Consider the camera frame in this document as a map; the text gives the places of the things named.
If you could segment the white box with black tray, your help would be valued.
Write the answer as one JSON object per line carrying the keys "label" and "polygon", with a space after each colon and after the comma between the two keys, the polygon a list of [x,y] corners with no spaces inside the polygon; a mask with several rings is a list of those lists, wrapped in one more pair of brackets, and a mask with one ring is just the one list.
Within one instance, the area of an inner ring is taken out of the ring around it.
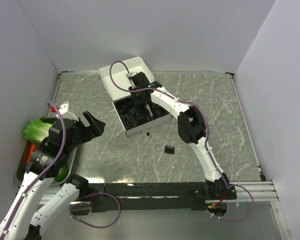
{"label": "white box with black tray", "polygon": [[150,101],[154,119],[151,119],[145,105],[135,105],[130,92],[125,92],[117,88],[129,89],[132,86],[127,78],[127,73],[143,72],[150,83],[155,81],[154,75],[140,56],[136,56],[123,63],[115,63],[113,66],[104,66],[98,69],[99,77],[111,98],[112,105],[125,131],[125,135],[130,137],[147,128],[162,124],[171,118],[171,114],[163,107]]}

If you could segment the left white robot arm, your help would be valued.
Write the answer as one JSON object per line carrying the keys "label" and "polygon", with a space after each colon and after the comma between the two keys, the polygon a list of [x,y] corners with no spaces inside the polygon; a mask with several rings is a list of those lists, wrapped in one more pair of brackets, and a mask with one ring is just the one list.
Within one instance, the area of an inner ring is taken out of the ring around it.
{"label": "left white robot arm", "polygon": [[39,203],[60,171],[67,166],[68,157],[79,145],[104,133],[106,123],[88,111],[83,116],[85,126],[76,116],[48,117],[33,120],[24,135],[34,141],[47,127],[47,135],[31,154],[23,181],[8,213],[0,223],[0,240],[39,240],[46,227],[74,200],[83,201],[89,195],[89,181],[77,174],[64,176],[61,190],[43,207]]}

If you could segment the black silver hair clipper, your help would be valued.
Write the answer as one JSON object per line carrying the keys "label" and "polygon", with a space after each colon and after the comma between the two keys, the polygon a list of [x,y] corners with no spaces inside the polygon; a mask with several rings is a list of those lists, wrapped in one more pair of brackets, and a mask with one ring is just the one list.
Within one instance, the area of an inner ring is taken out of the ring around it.
{"label": "black silver hair clipper", "polygon": [[147,103],[147,104],[144,105],[144,108],[147,110],[149,117],[150,117],[151,119],[154,119],[154,118],[155,118],[155,115],[153,114],[150,105]]}

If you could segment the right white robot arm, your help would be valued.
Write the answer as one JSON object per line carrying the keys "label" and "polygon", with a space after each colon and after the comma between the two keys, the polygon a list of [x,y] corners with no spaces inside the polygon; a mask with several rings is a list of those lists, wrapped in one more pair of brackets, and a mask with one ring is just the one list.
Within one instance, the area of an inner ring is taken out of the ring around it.
{"label": "right white robot arm", "polygon": [[131,83],[128,90],[138,104],[157,104],[177,120],[179,137],[189,144],[203,168],[209,197],[224,199],[229,180],[209,146],[209,128],[199,106],[173,96],[159,82],[150,82],[143,72],[128,73],[127,78]]}

